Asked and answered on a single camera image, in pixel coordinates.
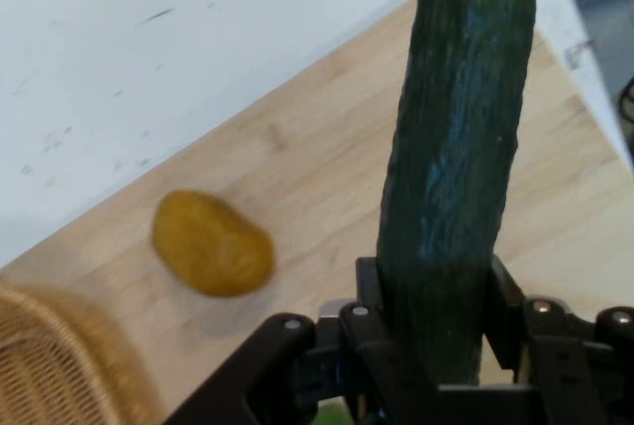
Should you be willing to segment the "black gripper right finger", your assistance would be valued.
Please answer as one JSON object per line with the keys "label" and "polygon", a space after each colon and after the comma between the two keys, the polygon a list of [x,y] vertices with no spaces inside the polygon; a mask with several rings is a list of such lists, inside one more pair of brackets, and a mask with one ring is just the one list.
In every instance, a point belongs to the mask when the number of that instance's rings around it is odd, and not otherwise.
{"label": "black gripper right finger", "polygon": [[632,423],[631,307],[583,320],[561,299],[524,294],[493,259],[483,331],[500,367],[529,386],[544,423]]}

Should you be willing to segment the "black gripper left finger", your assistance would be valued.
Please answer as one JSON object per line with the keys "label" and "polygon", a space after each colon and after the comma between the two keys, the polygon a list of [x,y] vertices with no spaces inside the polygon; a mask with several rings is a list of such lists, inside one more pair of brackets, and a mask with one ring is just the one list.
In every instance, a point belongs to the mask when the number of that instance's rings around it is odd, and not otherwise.
{"label": "black gripper left finger", "polygon": [[383,322],[375,259],[356,274],[356,300],[330,316],[268,317],[167,423],[308,424],[337,397],[357,424],[439,423],[438,389]]}

